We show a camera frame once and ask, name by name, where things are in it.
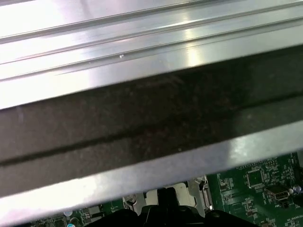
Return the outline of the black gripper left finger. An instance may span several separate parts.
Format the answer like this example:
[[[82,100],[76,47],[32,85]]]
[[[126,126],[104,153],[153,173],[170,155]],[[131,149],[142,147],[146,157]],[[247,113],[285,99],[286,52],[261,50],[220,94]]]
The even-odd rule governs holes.
[[[168,214],[168,190],[157,190],[158,204],[144,206],[141,214],[122,209],[88,224],[89,227],[165,227]]]

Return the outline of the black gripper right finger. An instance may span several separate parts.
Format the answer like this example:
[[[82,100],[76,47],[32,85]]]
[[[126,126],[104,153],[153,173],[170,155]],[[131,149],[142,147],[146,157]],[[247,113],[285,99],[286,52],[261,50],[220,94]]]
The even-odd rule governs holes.
[[[167,189],[167,226],[170,227],[238,227],[239,219],[221,211],[209,211],[202,217],[194,207],[179,205],[174,188]]]

